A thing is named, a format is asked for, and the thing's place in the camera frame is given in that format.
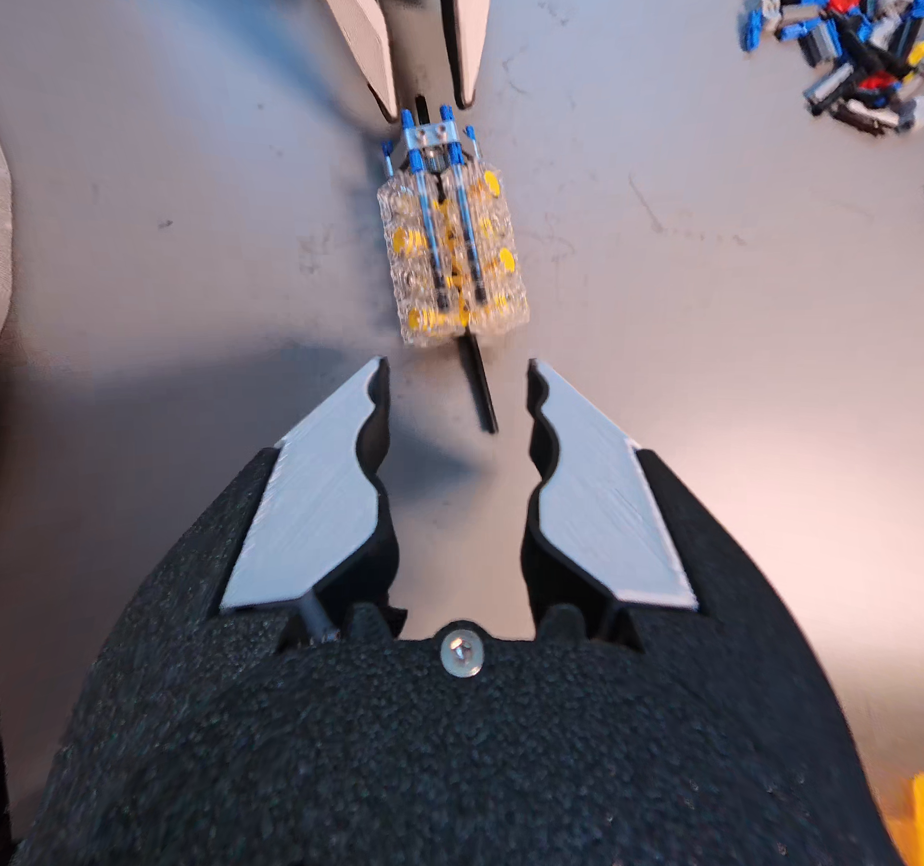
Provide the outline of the yellow plastic bin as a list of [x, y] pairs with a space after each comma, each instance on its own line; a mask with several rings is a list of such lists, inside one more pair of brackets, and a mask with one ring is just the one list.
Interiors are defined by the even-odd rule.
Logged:
[[924, 773], [905, 781], [895, 813], [883, 815], [886, 829], [906, 866], [924, 864]]

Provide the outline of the grey beam frame with holes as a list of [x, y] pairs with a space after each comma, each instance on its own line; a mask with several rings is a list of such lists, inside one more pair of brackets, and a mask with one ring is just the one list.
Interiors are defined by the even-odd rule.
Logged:
[[[424, 157], [426, 157], [426, 170], [434, 173], [434, 175], [440, 175], [445, 167], [448, 167], [448, 154], [445, 154], [445, 148], [440, 144], [440, 120], [438, 122], [430, 122], [430, 124], [420, 124], [426, 126], [426, 148], [424, 148]], [[463, 153], [466, 153], [466, 163], [473, 163], [473, 150], [472, 150], [472, 143], [466, 138], [466, 133], [461, 134], [461, 144], [463, 144]], [[394, 173], [401, 170], [397, 163], [401, 163], [401, 133], [392, 138], [394, 143], [394, 153], [392, 153], [392, 163], [394, 163]]]

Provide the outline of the clear block with yellow pistons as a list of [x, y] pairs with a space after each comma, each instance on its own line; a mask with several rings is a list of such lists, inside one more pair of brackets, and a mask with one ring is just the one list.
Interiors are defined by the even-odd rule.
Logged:
[[424, 173], [424, 182], [427, 205], [407, 167], [378, 191], [402, 340], [426, 348], [524, 325], [529, 303], [501, 173], [472, 157], [461, 164], [468, 219], [454, 164]]

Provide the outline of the pile of mixed building parts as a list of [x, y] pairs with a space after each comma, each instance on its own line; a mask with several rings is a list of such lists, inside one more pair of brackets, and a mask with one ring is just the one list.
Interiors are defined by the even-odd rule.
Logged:
[[794, 43], [817, 79], [803, 92], [813, 116], [872, 138], [924, 122], [924, 0], [747, 0], [738, 45]]

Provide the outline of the black axle rod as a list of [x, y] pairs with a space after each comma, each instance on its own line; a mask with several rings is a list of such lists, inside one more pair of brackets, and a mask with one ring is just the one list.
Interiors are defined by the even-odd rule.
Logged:
[[[476, 229], [473, 229], [472, 198], [468, 198], [466, 173], [463, 173], [468, 167], [468, 154], [466, 154], [459, 134], [445, 144], [445, 164], [454, 173], [461, 240], [466, 247], [472, 299], [481, 307], [481, 306], [487, 306], [490, 294], [487, 294], [483, 265], [481, 265], [481, 255], [478, 255], [478, 240], [476, 240]], [[472, 394], [476, 401], [478, 424], [487, 433], [499, 433], [499, 420], [497, 420], [497, 410], [492, 401], [492, 386], [490, 386], [481, 345], [478, 345], [476, 333], [472, 330], [473, 306], [468, 306], [463, 287], [455, 287], [455, 297], [459, 297], [459, 321], [463, 325], [463, 330], [455, 335], [455, 340], [459, 340], [461, 364], [463, 364], [463, 371], [468, 376], [468, 386], [472, 386]]]

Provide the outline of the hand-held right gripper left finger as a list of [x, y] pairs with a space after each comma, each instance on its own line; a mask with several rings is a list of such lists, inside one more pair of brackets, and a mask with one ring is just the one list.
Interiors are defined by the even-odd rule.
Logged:
[[335, 642], [369, 603], [389, 638], [401, 569], [380, 466], [389, 450], [389, 361], [375, 357], [279, 443], [220, 613], [293, 609], [309, 638]]

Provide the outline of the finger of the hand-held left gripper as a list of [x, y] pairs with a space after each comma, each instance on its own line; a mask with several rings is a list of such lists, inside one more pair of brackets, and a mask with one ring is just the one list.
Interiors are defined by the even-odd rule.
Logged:
[[397, 120], [401, 102], [394, 92], [392, 45], [380, 0], [326, 0], [326, 5], [350, 43], [368, 87], [378, 96], [383, 114]]
[[492, 0], [440, 0], [455, 106], [476, 98]]

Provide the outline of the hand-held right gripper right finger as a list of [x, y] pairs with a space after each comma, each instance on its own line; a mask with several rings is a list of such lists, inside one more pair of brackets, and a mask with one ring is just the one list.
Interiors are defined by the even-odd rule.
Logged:
[[528, 376], [534, 431], [550, 441], [537, 541], [625, 603], [700, 609], [637, 441], [547, 361], [532, 358]]

